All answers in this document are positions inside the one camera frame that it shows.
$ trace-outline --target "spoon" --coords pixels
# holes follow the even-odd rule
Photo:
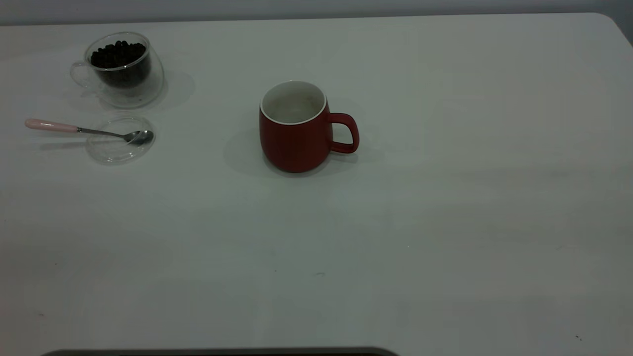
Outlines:
[[[127,135],[119,135],[113,132],[98,131],[77,127],[74,125],[60,124],[59,122],[50,122],[37,120],[36,118],[28,118],[24,121],[24,126],[33,130],[60,131],[60,132],[80,132],[84,134],[107,135],[119,137],[132,144],[141,146],[150,143],[154,139],[154,133],[150,130],[134,131]]]

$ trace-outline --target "white table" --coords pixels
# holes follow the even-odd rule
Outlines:
[[[107,167],[23,121],[113,115],[68,67],[119,30],[168,87],[137,111],[150,152]],[[633,49],[606,17],[2,27],[0,46],[1,355],[633,352]],[[355,117],[356,154],[265,163],[258,103],[287,79]]]

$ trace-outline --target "red mug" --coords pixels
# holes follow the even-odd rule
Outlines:
[[[332,140],[333,123],[349,128],[351,144]],[[354,153],[358,128],[348,114],[330,112],[325,94],[316,85],[291,80],[276,85],[262,98],[260,141],[277,168],[299,173],[319,166],[330,151]]]

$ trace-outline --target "gray wall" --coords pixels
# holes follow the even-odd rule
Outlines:
[[[0,25],[599,12],[633,39],[632,0],[0,0]]]

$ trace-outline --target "double-walled glass cup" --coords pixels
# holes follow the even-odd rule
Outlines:
[[[142,44],[145,52],[131,63],[116,68],[92,64],[93,52],[115,45]],[[135,32],[117,32],[96,40],[85,51],[84,60],[70,68],[70,77],[80,86],[93,90],[105,102],[119,108],[135,108],[156,99],[163,88],[163,65],[147,37]]]

